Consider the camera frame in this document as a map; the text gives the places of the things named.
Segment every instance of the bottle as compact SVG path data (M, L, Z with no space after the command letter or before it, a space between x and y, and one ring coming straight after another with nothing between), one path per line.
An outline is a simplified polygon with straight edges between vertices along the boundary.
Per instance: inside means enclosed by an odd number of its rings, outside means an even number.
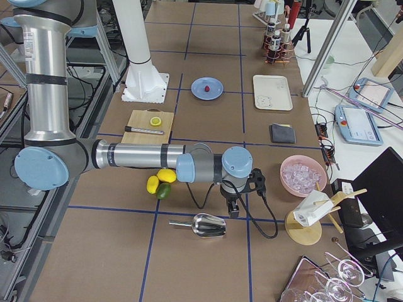
M280 47L290 41L290 35L290 25L288 23L285 23L284 28L281 30L280 34Z
M266 31L264 32L262 49L269 50L270 40L276 30L276 24L274 22L267 23Z
M276 30L275 34L270 39L270 47L266 56L266 63L274 63L280 56L280 31Z

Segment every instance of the lemon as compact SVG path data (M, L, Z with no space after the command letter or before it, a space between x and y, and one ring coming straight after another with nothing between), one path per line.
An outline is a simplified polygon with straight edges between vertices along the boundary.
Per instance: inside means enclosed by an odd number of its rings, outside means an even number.
M147 180L147 192L150 194L155 194L159 185L159 179L157 176L150 176Z
M176 173L169 169L161 169L158 171L157 177L162 182L172 183L176 180Z
M161 124L162 124L162 120L158 116L155 116L155 117L151 118L151 120L150 120L151 126L160 126Z

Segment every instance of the metal scoop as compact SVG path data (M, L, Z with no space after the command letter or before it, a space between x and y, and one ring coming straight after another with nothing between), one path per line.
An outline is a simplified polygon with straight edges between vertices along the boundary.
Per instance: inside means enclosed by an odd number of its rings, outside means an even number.
M192 222L170 220L169 224L191 227L193 233L203 238L225 235L225 220L210 214L197 214Z

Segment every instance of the cutting board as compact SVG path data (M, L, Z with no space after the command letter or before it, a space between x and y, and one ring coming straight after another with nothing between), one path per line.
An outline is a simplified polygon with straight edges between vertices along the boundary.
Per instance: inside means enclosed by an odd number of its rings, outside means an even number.
M155 116L158 116L162 120L161 125L151 126L150 120ZM164 134L155 135L148 133L125 132L122 138L122 143L140 143L151 145L168 143L173 120L174 114L172 112L133 110L132 115L127 123L128 126L150 130L162 130Z

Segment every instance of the plate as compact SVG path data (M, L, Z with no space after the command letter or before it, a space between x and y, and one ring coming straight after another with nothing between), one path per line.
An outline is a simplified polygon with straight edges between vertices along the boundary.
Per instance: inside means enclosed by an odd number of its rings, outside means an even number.
M224 87L219 80L213 77L201 77L192 83L191 91L196 98L212 101L222 94Z

